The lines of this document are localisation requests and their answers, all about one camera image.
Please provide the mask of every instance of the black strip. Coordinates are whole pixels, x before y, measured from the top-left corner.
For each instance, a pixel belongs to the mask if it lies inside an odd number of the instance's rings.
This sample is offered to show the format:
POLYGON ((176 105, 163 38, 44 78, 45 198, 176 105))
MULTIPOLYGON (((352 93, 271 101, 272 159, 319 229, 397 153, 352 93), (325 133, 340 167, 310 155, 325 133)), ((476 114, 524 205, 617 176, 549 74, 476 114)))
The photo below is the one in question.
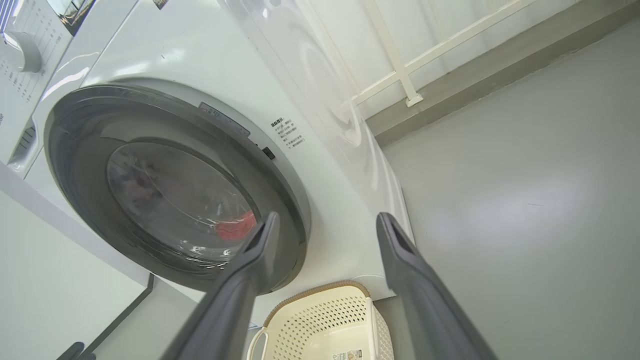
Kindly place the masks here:
POLYGON ((89 346, 86 347, 79 359, 84 359, 85 356, 89 356, 106 338, 109 337, 109 335, 111 335, 111 333, 127 318, 127 316, 129 316, 136 307, 140 305, 142 300, 145 300, 145 298, 151 294, 151 291, 154 290, 155 278, 154 274, 149 274, 147 288, 144 289, 140 295, 136 297, 136 300, 133 300, 131 304, 127 306, 127 308, 124 309, 124 311, 122 311, 120 315, 118 315, 118 317, 115 318, 115 320, 113 320, 113 322, 111 322, 111 324, 109 324, 109 326, 107 326, 107 328, 104 329, 104 331, 102 331, 92 343, 89 344, 89 346))

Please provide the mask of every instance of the white front-load washing machine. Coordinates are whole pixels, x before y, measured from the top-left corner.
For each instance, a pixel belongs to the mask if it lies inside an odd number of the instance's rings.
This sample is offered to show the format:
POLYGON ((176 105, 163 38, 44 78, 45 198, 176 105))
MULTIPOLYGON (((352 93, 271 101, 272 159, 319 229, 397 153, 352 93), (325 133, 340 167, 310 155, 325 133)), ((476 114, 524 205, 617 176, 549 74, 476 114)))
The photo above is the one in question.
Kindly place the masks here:
POLYGON ((195 300, 278 212, 253 323, 344 279, 392 296, 375 218, 411 233, 402 191, 307 19, 288 0, 97 1, 0 159, 195 300))

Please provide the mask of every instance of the laundry basket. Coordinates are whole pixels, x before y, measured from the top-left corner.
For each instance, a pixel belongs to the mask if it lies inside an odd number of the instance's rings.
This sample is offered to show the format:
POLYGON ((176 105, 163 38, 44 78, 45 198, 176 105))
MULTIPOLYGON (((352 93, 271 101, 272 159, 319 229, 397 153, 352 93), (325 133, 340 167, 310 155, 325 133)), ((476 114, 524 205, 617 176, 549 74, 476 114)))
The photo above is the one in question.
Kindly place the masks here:
POLYGON ((281 302, 253 337, 265 335, 262 360, 393 360, 385 319, 355 281, 314 288, 281 302))

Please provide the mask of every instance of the basket rim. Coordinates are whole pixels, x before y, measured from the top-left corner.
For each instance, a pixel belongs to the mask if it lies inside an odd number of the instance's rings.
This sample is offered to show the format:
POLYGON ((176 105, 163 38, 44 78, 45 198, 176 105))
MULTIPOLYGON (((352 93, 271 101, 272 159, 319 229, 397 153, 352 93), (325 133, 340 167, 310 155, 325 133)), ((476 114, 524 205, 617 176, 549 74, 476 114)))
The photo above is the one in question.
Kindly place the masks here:
POLYGON ((362 293, 364 294, 365 297, 371 297, 371 294, 369 293, 369 290, 367 290, 367 288, 363 284, 360 284, 357 281, 343 280, 343 281, 332 282, 331 284, 326 284, 326 285, 318 286, 316 288, 309 289, 307 291, 303 291, 303 292, 301 292, 301 293, 299 293, 297 295, 293 295, 292 297, 282 301, 276 307, 274 307, 273 310, 271 311, 271 313, 269 314, 269 316, 267 316, 266 320, 264 321, 263 327, 268 327, 269 326, 269 322, 271 322, 271 320, 276 315, 276 313, 279 310, 281 310, 283 307, 285 307, 286 305, 289 305, 292 302, 300 300, 300 299, 303 299, 303 298, 305 298, 307 296, 311 296, 313 294, 321 293, 322 291, 332 290, 332 289, 335 289, 335 288, 341 288, 343 286, 352 286, 354 288, 358 288, 360 291, 362 291, 362 293))

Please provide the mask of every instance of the basket handle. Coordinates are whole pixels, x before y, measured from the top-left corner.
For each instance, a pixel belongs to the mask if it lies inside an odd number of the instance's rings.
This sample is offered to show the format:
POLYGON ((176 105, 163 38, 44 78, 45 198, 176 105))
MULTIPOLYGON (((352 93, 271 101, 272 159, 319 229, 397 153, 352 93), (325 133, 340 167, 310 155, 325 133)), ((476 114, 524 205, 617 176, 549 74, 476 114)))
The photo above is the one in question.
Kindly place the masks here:
POLYGON ((258 342, 258 339, 264 334, 264 348, 262 349, 262 356, 260 360, 264 360, 264 353, 267 350, 267 341, 269 341, 269 334, 267 334, 267 328, 263 327, 258 332, 255 333, 253 339, 251 339, 251 343, 249 344, 249 349, 246 351, 246 360, 253 360, 253 348, 255 348, 255 344, 258 342))

